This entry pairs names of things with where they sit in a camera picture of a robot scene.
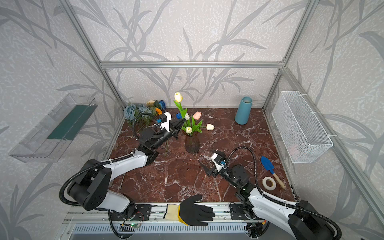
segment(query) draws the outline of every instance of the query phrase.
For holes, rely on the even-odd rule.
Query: leaf pattern wallpaper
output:
[[[316,7],[288,68],[378,192],[384,196],[384,1],[335,0]],[[266,109],[294,188],[335,220],[344,239],[384,239],[384,230],[329,150],[312,164],[292,164]]]
[[[0,238],[54,239],[69,206],[61,184],[101,160],[122,119],[72,25],[47,0],[0,1]],[[98,107],[57,163],[23,163],[10,150],[68,93]]]
[[[102,61],[281,61],[307,0],[71,0]],[[109,69],[126,103],[261,107],[276,69]]]

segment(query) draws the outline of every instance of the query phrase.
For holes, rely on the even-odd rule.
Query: black glove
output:
[[[164,218],[169,220],[178,219],[179,222],[189,226],[208,226],[208,223],[202,221],[213,221],[215,214],[211,207],[194,204],[194,202],[201,199],[202,196],[199,194],[187,198],[180,205],[168,204]]]

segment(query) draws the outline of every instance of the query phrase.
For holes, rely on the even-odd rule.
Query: marble tabletop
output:
[[[230,152],[238,146],[253,149],[257,158],[258,182],[261,189],[264,177],[272,177],[261,164],[262,156],[271,160],[275,173],[286,184],[282,189],[267,191],[277,197],[293,201],[294,196],[289,187],[287,177],[280,162],[272,136],[260,108],[253,108],[249,121],[239,125],[234,121],[235,108],[195,108],[190,114],[202,112],[203,125],[211,123],[212,131],[202,128],[199,133],[201,148],[198,153],[188,153],[184,148],[185,136],[180,133],[179,139],[171,138],[168,146],[158,148],[159,155],[150,165],[134,169],[117,177],[111,190],[122,193],[136,202],[181,202],[188,196],[202,194],[205,202],[238,202],[235,197],[236,188],[232,187],[220,175],[208,177],[199,162],[211,168],[210,156],[214,150]],[[176,118],[177,109],[168,109]],[[138,142],[132,137],[131,128],[124,123],[120,135],[111,153],[111,158],[123,156],[137,147]],[[245,149],[237,151],[230,160],[230,166],[241,164],[247,170],[250,181],[254,183],[252,155]]]

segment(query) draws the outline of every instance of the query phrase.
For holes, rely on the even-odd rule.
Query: glove finger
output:
[[[214,212],[205,212],[205,211],[199,211],[199,215],[202,217],[214,217],[215,213]]]
[[[201,200],[202,198],[203,198],[203,196],[201,194],[197,194],[197,195],[194,195],[194,196],[191,196],[191,197],[187,198],[184,201],[186,201],[186,202],[197,202],[197,201]]]
[[[209,221],[209,222],[212,222],[214,219],[211,218],[211,217],[203,217],[203,216],[197,216],[196,219],[198,221]]]
[[[199,222],[198,219],[197,219],[197,220],[188,222],[188,225],[189,226],[203,226],[203,227],[206,227],[206,226],[208,226],[208,223],[206,223],[206,222]]]
[[[207,206],[204,206],[204,205],[199,205],[199,208],[205,212],[213,212],[213,208],[211,207],[207,207]]]

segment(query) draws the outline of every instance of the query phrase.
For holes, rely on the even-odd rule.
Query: tape roll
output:
[[[272,186],[268,186],[266,184],[267,181],[271,181],[272,182]],[[273,190],[276,188],[276,182],[273,178],[271,177],[265,177],[263,178],[263,186],[265,187],[266,190]]]

